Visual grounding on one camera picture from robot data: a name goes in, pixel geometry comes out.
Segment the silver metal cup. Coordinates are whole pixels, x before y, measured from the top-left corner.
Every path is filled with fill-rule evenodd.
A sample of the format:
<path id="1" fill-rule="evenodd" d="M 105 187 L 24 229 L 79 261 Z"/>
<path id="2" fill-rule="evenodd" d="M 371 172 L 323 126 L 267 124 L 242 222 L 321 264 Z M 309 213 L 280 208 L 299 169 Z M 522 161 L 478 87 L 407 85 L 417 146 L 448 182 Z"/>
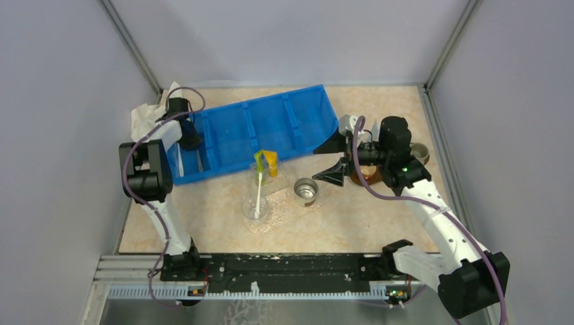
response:
<path id="1" fill-rule="evenodd" d="M 300 178 L 295 181 L 293 192 L 294 199 L 299 205 L 309 207 L 315 202 L 319 188 L 314 180 L 310 178 Z"/>

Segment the white ceramic cup cork base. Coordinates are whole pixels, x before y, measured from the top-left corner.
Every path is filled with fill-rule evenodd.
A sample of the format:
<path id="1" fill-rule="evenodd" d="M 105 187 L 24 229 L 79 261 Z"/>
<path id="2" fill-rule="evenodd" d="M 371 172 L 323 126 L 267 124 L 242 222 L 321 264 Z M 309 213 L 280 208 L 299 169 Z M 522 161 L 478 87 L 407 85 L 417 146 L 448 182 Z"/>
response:
<path id="1" fill-rule="evenodd" d="M 416 158 L 423 165 L 426 165 L 430 160 L 430 151 L 426 145 L 420 142 L 412 142 L 410 144 L 411 155 Z"/>

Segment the clear glass cup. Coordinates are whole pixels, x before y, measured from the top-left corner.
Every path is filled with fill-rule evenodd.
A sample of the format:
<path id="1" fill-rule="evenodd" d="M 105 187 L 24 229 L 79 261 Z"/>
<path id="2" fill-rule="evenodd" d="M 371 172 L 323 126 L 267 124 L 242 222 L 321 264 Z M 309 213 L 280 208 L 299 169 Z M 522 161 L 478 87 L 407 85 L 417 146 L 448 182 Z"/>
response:
<path id="1" fill-rule="evenodd" d="M 261 218 L 255 219 L 256 198 L 246 198 L 242 202 L 241 212 L 249 221 L 262 221 L 269 212 L 269 203 L 266 198 L 261 197 Z"/>

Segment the yellow green tube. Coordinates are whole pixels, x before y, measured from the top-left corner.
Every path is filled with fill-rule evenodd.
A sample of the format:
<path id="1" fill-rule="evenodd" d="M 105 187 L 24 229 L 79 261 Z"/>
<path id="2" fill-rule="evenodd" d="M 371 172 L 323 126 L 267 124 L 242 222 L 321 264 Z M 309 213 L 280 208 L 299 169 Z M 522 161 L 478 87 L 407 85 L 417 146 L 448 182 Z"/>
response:
<path id="1" fill-rule="evenodd" d="M 262 150 L 254 154 L 255 160 L 255 178 L 257 182 L 264 183 L 265 181 L 265 157 Z"/>

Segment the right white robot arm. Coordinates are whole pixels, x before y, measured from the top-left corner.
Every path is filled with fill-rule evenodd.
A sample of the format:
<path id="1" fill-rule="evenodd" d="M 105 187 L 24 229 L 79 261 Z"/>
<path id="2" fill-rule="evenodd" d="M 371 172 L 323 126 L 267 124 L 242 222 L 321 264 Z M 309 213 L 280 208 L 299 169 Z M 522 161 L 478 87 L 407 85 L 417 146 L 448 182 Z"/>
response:
<path id="1" fill-rule="evenodd" d="M 343 186 L 345 178 L 360 174 L 362 167 L 376 167 L 392 191 L 388 200 L 404 201 L 440 252 L 440 257 L 433 257 L 409 240 L 388 244 L 381 254 L 383 274 L 421 281 L 438 294 L 456 320 L 498 304 L 500 323 L 505 324 L 508 258 L 483 246 L 444 201 L 430 172 L 412 154 L 412 134 L 404 118 L 384 118 L 377 139 L 364 131 L 364 123 L 363 116 L 345 115 L 339 120 L 337 130 L 315 153 L 339 153 L 340 159 L 315 179 Z"/>

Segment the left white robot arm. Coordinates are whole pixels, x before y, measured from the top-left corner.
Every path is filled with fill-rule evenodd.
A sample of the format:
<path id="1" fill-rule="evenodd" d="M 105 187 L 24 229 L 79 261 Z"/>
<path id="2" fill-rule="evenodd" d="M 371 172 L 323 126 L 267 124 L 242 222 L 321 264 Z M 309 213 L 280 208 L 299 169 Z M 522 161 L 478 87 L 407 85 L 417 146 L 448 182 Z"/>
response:
<path id="1" fill-rule="evenodd" d="M 184 148 L 200 143 L 189 118 L 192 115 L 187 99 L 168 99 L 166 112 L 154 121 L 147 134 L 118 147 L 124 193 L 151 217 L 164 242 L 162 271 L 177 271 L 186 280 L 201 275 L 203 262 L 171 199 L 174 183 L 167 150 L 180 141 Z"/>

